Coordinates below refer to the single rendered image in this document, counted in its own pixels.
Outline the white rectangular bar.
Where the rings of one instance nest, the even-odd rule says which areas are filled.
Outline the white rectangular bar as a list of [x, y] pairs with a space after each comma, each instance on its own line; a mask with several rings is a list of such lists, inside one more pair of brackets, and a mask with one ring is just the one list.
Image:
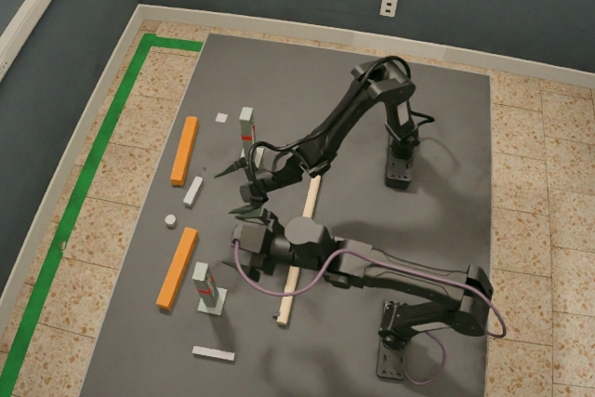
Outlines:
[[227, 361], [233, 361], [233, 362], [234, 362], [234, 358], [235, 358], [235, 353], [211, 350], [211, 349], [201, 348], [201, 347], [196, 347], [196, 346], [193, 347], [192, 353], [197, 354], [197, 355], [206, 356], [206, 357], [212, 357], [212, 358], [217, 358], [217, 359], [222, 359], [222, 360], [227, 360]]
[[199, 177], [195, 177], [183, 203], [186, 206], [192, 207], [199, 191], [201, 190], [202, 186], [204, 184], [204, 180], [202, 178]]

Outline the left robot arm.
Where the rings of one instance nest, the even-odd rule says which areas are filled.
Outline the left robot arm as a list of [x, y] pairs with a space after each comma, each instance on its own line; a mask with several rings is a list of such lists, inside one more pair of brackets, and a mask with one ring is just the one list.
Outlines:
[[385, 300], [378, 330], [379, 377], [405, 378], [408, 341], [419, 333], [453, 328], [457, 333], [470, 337], [485, 334], [490, 307], [480, 296], [464, 289], [466, 283], [466, 287], [480, 291], [489, 302], [492, 301], [494, 288], [479, 266], [470, 264], [467, 272], [447, 271], [402, 260], [372, 245], [330, 236], [325, 226], [315, 224], [308, 217], [289, 221], [285, 237], [293, 248], [291, 252], [295, 252], [297, 268], [321, 271], [330, 256], [339, 249], [350, 249], [377, 261], [369, 262], [350, 253], [335, 256], [323, 274], [324, 280], [334, 287], [387, 288], [432, 300], [417, 305], [406, 300]]

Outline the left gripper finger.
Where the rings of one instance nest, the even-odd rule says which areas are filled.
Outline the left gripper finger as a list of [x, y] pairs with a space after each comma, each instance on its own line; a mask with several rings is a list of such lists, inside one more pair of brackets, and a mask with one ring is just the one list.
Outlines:
[[[223, 260], [221, 262], [224, 263], [224, 264], [226, 264], [226, 265], [228, 265], [228, 266], [230, 266], [230, 267], [232, 267], [232, 268], [235, 268], [237, 271], [239, 271], [238, 268], [237, 268], [237, 266], [236, 266], [236, 263], [229, 262], [229, 261], [223, 261]], [[244, 270], [245, 275], [246, 275], [248, 266], [241, 264], [241, 267]], [[260, 273], [259, 273], [258, 281], [259, 281], [259, 278], [260, 278]], [[257, 282], [254, 281], [254, 282], [258, 283], [258, 281]]]
[[[235, 216], [235, 218], [242, 220], [242, 221], [246, 221], [246, 222], [251, 222], [251, 223], [268, 226], [269, 222], [266, 220], [267, 215], [268, 215], [268, 210], [264, 207], [261, 207], [255, 211], [250, 212], [250, 213]], [[250, 219], [246, 219], [246, 218], [250, 218]], [[262, 221], [260, 221], [260, 219]]]

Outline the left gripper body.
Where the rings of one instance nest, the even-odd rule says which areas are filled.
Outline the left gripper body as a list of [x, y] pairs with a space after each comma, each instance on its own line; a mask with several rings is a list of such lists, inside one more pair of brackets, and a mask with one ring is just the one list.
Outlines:
[[239, 240], [238, 248], [253, 252], [246, 272], [253, 281], [258, 281], [259, 271], [273, 276], [276, 264], [296, 267], [295, 253], [291, 252], [292, 247], [284, 235], [284, 226], [271, 211], [266, 220], [268, 228], [262, 227], [262, 230], [244, 225]]

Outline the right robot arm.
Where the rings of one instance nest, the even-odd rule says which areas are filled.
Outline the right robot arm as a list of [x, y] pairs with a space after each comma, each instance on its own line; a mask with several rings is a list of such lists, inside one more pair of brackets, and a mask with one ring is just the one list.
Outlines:
[[373, 80], [373, 84], [366, 80], [354, 95], [352, 93], [371, 66], [378, 61], [358, 64], [352, 69], [350, 73], [355, 78], [341, 102], [318, 127], [306, 136], [317, 133], [348, 101], [320, 137], [283, 152], [269, 150], [265, 154], [263, 165], [275, 176], [273, 180], [278, 180], [282, 188], [303, 180], [304, 170], [300, 166], [313, 179], [327, 172], [331, 167], [330, 164], [337, 157], [337, 150], [343, 139], [361, 117], [379, 102], [385, 104], [387, 112], [385, 127], [390, 133], [387, 179], [406, 183], [411, 181], [414, 147], [420, 144], [417, 139], [418, 127], [412, 119], [409, 104], [409, 98], [414, 94], [416, 85], [393, 60], [387, 60], [369, 76], [368, 79]]

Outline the orange rectangular bar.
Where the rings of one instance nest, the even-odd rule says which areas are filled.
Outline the orange rectangular bar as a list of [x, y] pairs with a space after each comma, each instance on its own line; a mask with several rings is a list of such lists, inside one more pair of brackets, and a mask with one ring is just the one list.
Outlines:
[[192, 250], [198, 237], [197, 230], [186, 228], [169, 272], [165, 278], [165, 283], [157, 300], [157, 305], [161, 308], [170, 310], [178, 292], [183, 274], [189, 262]]
[[197, 117], [187, 117], [171, 175], [171, 182], [174, 185], [183, 186], [197, 127]]

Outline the long beige rail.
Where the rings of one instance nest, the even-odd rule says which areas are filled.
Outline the long beige rail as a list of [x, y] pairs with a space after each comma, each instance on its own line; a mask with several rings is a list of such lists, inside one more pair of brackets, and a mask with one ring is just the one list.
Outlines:
[[[311, 185], [309, 188], [304, 212], [302, 217], [312, 217], [313, 208], [315, 205], [315, 200], [319, 188], [321, 177], [318, 175], [316, 178], [311, 178]], [[285, 292], [295, 291], [296, 283], [298, 279], [299, 268], [290, 266], [290, 270], [288, 273], [286, 285], [285, 285]], [[278, 317], [277, 323], [278, 324], [287, 324], [288, 315], [290, 312], [291, 304], [292, 304], [293, 296], [290, 297], [283, 297], [282, 304], [280, 311], [274, 311], [272, 313], [272, 317]]]

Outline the grey cylinder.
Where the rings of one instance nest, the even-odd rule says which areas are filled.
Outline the grey cylinder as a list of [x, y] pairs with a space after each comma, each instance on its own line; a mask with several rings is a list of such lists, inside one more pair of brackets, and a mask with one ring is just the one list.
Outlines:
[[174, 227], [177, 224], [176, 218], [173, 215], [169, 215], [165, 218], [165, 222], [168, 227]]

